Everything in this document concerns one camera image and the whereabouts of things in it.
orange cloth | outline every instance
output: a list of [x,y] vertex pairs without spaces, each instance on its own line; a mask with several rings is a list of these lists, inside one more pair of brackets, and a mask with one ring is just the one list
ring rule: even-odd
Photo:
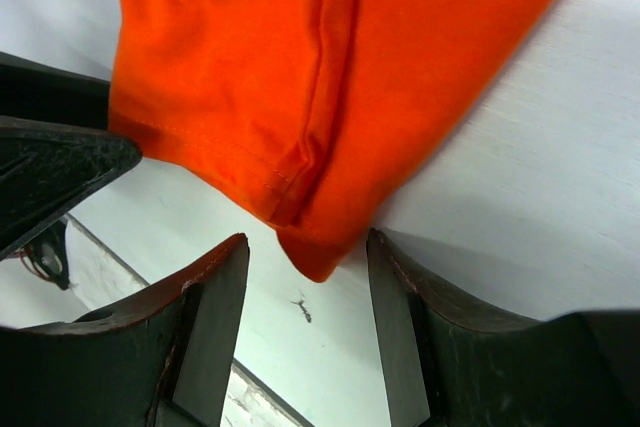
[[323,281],[552,0],[121,0],[110,128]]

white table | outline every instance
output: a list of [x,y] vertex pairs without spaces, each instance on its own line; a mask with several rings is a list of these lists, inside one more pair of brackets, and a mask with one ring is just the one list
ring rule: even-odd
[[[0,3],[0,50],[108,78],[117,0]],[[313,284],[268,228],[153,161],[73,215],[149,282],[247,233],[236,358],[319,427],[388,425],[362,245]],[[559,0],[376,225],[443,277],[522,314],[640,307],[640,0]]]

black object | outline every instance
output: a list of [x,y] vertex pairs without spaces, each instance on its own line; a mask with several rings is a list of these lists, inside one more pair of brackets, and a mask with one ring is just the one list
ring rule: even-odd
[[0,259],[141,158],[108,132],[0,117]]
[[69,262],[65,243],[67,224],[57,220],[23,248],[29,260],[61,290],[69,288]]
[[106,130],[109,83],[0,52],[0,115]]
[[2,425],[219,425],[248,254],[238,234],[74,323],[0,327]]
[[371,231],[393,427],[640,425],[640,313],[538,322],[457,288]]

orange fabric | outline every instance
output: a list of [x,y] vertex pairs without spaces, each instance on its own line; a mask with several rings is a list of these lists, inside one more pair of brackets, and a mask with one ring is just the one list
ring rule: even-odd
[[110,128],[323,281],[552,0],[121,0]]

dark stain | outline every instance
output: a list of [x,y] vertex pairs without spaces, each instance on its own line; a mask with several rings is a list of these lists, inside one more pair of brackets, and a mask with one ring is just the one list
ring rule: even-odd
[[302,314],[304,315],[304,318],[307,319],[307,323],[311,323],[311,312],[309,312],[307,310],[307,308],[304,306],[304,299],[300,299],[297,302],[294,302],[293,300],[291,301],[292,304],[297,305],[298,307],[300,307],[300,310],[302,311]]

